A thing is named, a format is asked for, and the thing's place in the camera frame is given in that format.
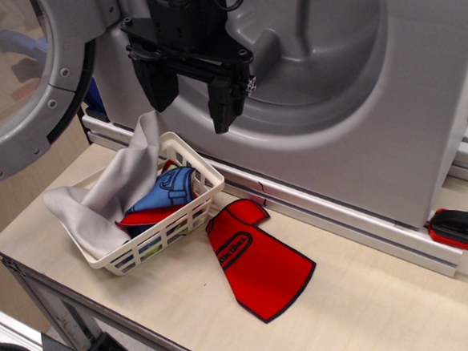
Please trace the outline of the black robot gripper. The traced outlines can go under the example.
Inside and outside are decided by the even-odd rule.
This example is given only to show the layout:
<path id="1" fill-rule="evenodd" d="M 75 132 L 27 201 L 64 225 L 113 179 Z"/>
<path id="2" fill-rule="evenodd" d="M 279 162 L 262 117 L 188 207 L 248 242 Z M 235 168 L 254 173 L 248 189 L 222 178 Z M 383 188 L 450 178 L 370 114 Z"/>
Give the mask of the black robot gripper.
<path id="1" fill-rule="evenodd" d="M 165 111 L 179 94 L 179 75 L 208 83 L 208 109 L 216 134 L 243 114 L 256 89 L 252 52 L 225 30 L 232 5 L 226 0 L 145 0 L 147 18 L 125 18 L 128 57 L 148 102 Z"/>

